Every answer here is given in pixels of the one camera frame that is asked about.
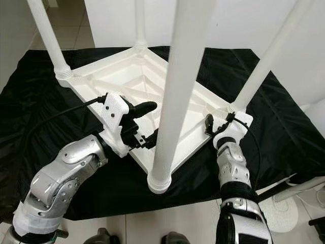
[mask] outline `tiled floor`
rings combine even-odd
[[[94,42],[83,0],[58,0],[59,8],[50,8],[48,16],[62,50],[93,48]],[[40,35],[36,35],[31,49],[45,49]],[[325,216],[325,210],[317,206],[312,191],[300,194],[310,201],[303,204],[295,197],[299,210],[297,226],[288,233],[272,233],[275,244],[321,244],[317,232],[308,226],[311,218]],[[162,209],[131,215],[99,218],[85,221],[64,220],[61,227],[69,232],[67,239],[58,238],[57,243],[83,243],[96,234],[98,228],[106,227],[111,234],[119,236],[122,244],[160,243],[169,231],[178,231],[191,243],[215,243],[215,230],[220,214],[220,199],[186,206]],[[9,225],[0,225],[0,242]]]

